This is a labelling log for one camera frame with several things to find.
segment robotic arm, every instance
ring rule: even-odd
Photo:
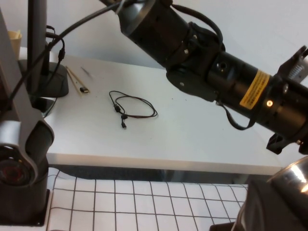
[[[173,9],[200,19],[215,33],[186,23]],[[300,85],[308,75],[306,47],[272,77],[225,52],[215,23],[171,0],[135,3],[118,16],[122,33],[166,68],[168,80],[179,90],[216,101],[236,129],[259,123],[273,131],[267,149],[276,154],[293,142],[300,145],[300,153],[308,154],[308,89]],[[226,106],[249,118],[248,126],[238,125]]]

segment monitor stand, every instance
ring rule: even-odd
[[[24,73],[27,70],[27,60],[20,60],[18,63],[21,72]],[[37,97],[58,98],[68,94],[67,69],[63,65],[59,66],[56,74],[50,80],[56,66],[57,63],[49,62],[48,53],[43,61]]]
[[[45,99],[36,96],[30,96],[31,105],[33,108],[40,110],[43,118],[47,116],[51,108],[55,104],[55,100]]]

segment cable connector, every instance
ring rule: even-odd
[[[53,31],[54,31],[54,33],[56,33],[56,32],[55,32],[55,29],[54,29],[54,27],[53,27],[53,26],[47,25],[47,26],[46,26],[46,28],[47,28],[47,29],[50,29],[50,30],[53,30]]]
[[[59,51],[59,54],[58,54],[58,60],[62,61],[65,57],[65,49],[62,48],[60,51]]]
[[[123,119],[123,120],[125,120],[125,119],[127,119],[128,118],[128,116],[126,115],[126,114],[123,114],[122,116],[121,116],[121,119]]]
[[[122,121],[121,125],[122,125],[122,128],[124,128],[124,129],[127,128],[127,127],[126,127],[126,124],[124,123],[124,121]]]
[[[116,112],[118,112],[118,113],[121,112],[121,108],[119,107],[119,105],[115,104],[114,108],[115,108]]]

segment black stand base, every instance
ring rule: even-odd
[[[50,193],[47,175],[31,186],[0,185],[0,225],[44,225]]]
[[[27,60],[20,60],[19,66],[22,73],[25,72],[27,69]],[[56,74],[53,76],[52,80],[50,80],[56,66],[57,63],[49,63],[48,75],[41,75],[39,85],[44,89],[38,89],[37,92],[40,92],[38,95],[39,97],[58,98],[68,94],[67,70],[63,65],[59,66]]]
[[[31,105],[33,108],[40,110],[43,117],[51,110],[55,104],[55,100],[49,100],[41,97],[30,96]]]

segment black grid lines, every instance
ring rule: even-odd
[[[225,222],[226,219],[231,221],[234,218],[234,211],[239,210],[244,203],[243,195],[239,197],[238,194],[238,191],[245,190],[242,185],[113,180],[109,181],[112,182],[113,188],[105,190],[104,187],[98,187],[102,185],[103,180],[78,178],[68,178],[68,185],[71,187],[65,187],[63,181],[66,176],[65,174],[59,176],[59,174],[60,172],[57,175],[53,174],[56,177],[46,231],[51,231],[51,228],[54,230],[54,227],[64,231],[79,231],[79,226],[73,224],[77,222],[77,218],[90,219],[81,225],[80,231],[208,230],[211,224]],[[62,184],[56,183],[57,180],[61,180]],[[87,184],[87,181],[92,181],[90,189],[89,183],[87,188],[81,187],[81,183]],[[231,192],[234,199],[224,199],[227,192],[224,191],[225,189]],[[81,199],[88,200],[82,202],[83,205],[87,205],[84,208],[78,202]],[[217,204],[221,205],[223,211],[217,209]],[[52,219],[53,224],[50,225],[52,216],[61,218],[58,221],[59,224],[55,225],[55,219]],[[61,226],[61,222],[67,222],[67,224]]]

